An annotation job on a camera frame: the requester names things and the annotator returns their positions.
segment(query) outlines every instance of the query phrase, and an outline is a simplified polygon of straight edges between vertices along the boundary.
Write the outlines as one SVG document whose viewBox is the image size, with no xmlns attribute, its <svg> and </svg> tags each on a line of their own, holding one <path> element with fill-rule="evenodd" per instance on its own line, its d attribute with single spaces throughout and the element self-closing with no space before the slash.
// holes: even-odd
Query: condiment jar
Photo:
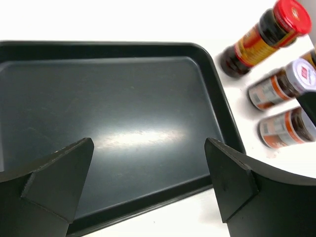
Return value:
<svg viewBox="0 0 316 237">
<path fill-rule="evenodd" d="M 299 58 L 251 86 L 248 97 L 257 109 L 266 110 L 309 91 L 316 91 L 316 70 Z"/>
<path fill-rule="evenodd" d="M 261 120 L 258 132 L 263 143 L 275 149 L 316 140 L 316 127 L 301 107 Z"/>
<path fill-rule="evenodd" d="M 225 49 L 221 67 L 227 75 L 239 78 L 311 29 L 311 18 L 302 5 L 295 0 L 278 0 L 246 35 Z"/>
<path fill-rule="evenodd" d="M 301 58 L 307 60 L 316 69 L 316 48 L 302 55 Z"/>
</svg>

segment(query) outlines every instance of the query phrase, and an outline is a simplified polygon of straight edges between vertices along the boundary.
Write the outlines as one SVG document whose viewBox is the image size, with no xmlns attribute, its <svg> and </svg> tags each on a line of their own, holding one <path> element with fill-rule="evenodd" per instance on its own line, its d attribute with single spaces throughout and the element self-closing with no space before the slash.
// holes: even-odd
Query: baking tray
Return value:
<svg viewBox="0 0 316 237">
<path fill-rule="evenodd" d="M 209 189 L 207 137 L 244 153 L 213 61 L 192 43 L 2 42 L 0 114 L 2 170 L 92 138 L 68 236 Z"/>
</svg>

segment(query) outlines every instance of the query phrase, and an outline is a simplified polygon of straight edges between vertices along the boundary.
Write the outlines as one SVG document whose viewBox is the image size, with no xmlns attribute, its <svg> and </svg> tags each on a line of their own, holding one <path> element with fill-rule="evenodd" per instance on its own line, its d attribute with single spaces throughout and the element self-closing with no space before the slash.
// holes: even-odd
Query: white bottle cap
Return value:
<svg viewBox="0 0 316 237">
<path fill-rule="evenodd" d="M 316 127 L 303 109 L 301 116 L 306 130 L 311 134 L 312 137 L 316 139 Z"/>
<path fill-rule="evenodd" d="M 285 67 L 291 85 L 300 93 L 316 91 L 316 71 L 305 59 L 298 58 Z"/>
</svg>

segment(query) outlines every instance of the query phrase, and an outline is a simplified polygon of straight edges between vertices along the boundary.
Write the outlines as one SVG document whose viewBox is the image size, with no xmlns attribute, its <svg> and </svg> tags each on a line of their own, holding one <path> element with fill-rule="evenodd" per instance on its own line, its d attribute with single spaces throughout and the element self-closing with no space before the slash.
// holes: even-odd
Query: white table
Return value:
<svg viewBox="0 0 316 237">
<path fill-rule="evenodd" d="M 247 154 L 281 169 L 316 177 L 316 162 L 310 155 L 316 150 L 316 144 L 273 151 L 261 144 L 256 134 L 256 124 L 261 118 L 293 108 L 298 105 L 297 101 L 262 113 L 254 109 L 245 96 L 247 87 L 265 73 L 310 50 L 313 45 L 309 37 L 278 51 L 239 80 L 226 76 L 216 61 L 218 54 L 246 33 L 274 2 L 10 0 L 1 3 L 0 40 L 190 41 L 200 44 L 215 61 Z M 214 191 L 206 191 L 87 236 L 162 234 L 229 237 L 226 224 L 221 223 Z"/>
</svg>

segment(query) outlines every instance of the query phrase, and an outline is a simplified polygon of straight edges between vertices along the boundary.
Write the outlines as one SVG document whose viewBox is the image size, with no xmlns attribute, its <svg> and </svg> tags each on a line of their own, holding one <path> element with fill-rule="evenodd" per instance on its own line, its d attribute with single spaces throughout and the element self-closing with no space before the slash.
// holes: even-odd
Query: bottle label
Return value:
<svg viewBox="0 0 316 237">
<path fill-rule="evenodd" d="M 291 115 L 292 113 L 297 113 L 297 109 L 267 118 L 260 122 L 259 129 L 261 137 L 269 147 L 277 149 L 305 143 L 295 132 L 291 121 Z"/>
<path fill-rule="evenodd" d="M 253 105 L 260 110 L 266 110 L 275 104 L 291 99 L 280 88 L 276 75 L 250 88 L 248 93 Z"/>
<path fill-rule="evenodd" d="M 307 63 L 298 63 L 296 65 L 297 76 L 302 84 L 315 86 L 316 76 L 313 69 Z"/>
<path fill-rule="evenodd" d="M 301 56 L 301 58 L 305 59 L 306 61 L 308 61 L 315 69 L 316 69 L 316 65 L 313 61 L 313 58 L 312 58 L 312 52 L 308 52 L 306 54 L 304 54 L 303 56 Z"/>
<path fill-rule="evenodd" d="M 292 31 L 271 47 L 261 38 L 257 24 L 235 44 L 235 54 L 244 65 L 253 67 L 276 52 L 279 47 L 292 43 L 296 37 Z"/>
</svg>

